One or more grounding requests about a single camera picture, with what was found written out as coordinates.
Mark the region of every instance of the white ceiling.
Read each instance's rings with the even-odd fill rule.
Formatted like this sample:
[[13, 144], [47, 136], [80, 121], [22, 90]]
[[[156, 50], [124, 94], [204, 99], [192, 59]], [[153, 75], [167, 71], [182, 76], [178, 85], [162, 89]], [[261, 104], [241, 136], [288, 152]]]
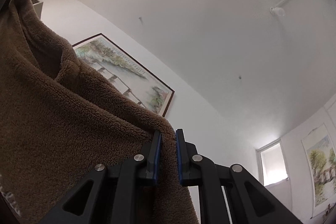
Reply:
[[280, 0], [79, 1], [201, 94], [226, 120], [224, 134], [255, 148], [336, 93], [335, 0], [290, 0], [282, 19], [269, 12]]

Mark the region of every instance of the tree in painting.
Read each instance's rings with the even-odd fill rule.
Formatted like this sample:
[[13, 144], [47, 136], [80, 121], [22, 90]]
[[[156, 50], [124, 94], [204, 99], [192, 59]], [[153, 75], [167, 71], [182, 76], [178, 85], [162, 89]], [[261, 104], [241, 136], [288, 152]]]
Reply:
[[313, 170], [313, 176], [319, 175], [320, 171], [327, 163], [326, 156], [323, 151], [319, 149], [314, 149], [309, 154], [310, 165]]
[[336, 157], [335, 157], [335, 152], [333, 149], [330, 149], [329, 163], [330, 165], [333, 165], [334, 167], [336, 167]]
[[167, 98], [168, 93], [164, 92], [157, 86], [153, 86], [152, 90], [154, 92], [154, 95], [152, 97], [152, 100], [150, 101], [150, 105], [152, 107], [153, 112], [159, 113], [161, 107], [163, 106], [164, 101]]
[[313, 149], [309, 154], [310, 166], [313, 171], [314, 186], [315, 186], [315, 204], [318, 205], [326, 200], [324, 197], [324, 185], [319, 183], [320, 173], [327, 163], [327, 158], [323, 151]]

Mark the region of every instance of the watercolor painting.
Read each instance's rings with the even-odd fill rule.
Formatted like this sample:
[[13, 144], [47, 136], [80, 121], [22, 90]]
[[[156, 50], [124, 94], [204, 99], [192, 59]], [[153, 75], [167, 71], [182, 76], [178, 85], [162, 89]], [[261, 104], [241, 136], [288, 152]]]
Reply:
[[335, 148], [324, 124], [302, 139], [314, 189], [314, 208], [336, 194]]
[[100, 72], [124, 96], [165, 116], [174, 91], [106, 36], [95, 35], [73, 48], [81, 60]]

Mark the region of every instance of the ceiling pipe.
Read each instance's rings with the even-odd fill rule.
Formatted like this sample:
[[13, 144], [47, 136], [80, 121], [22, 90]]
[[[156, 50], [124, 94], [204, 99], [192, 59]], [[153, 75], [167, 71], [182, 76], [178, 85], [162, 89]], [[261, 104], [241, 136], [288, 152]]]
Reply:
[[276, 5], [272, 6], [269, 9], [270, 13], [272, 15], [284, 16], [285, 15], [285, 11], [283, 10], [283, 8], [281, 8], [281, 6], [284, 5], [288, 1], [289, 0], [281, 0], [280, 2], [278, 2]]

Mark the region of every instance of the window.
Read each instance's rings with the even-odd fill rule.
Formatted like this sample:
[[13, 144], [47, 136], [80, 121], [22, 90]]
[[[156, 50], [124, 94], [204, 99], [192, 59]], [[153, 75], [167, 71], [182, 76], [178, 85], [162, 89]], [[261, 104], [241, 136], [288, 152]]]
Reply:
[[287, 170], [280, 140], [257, 150], [259, 180], [264, 185], [287, 179]]

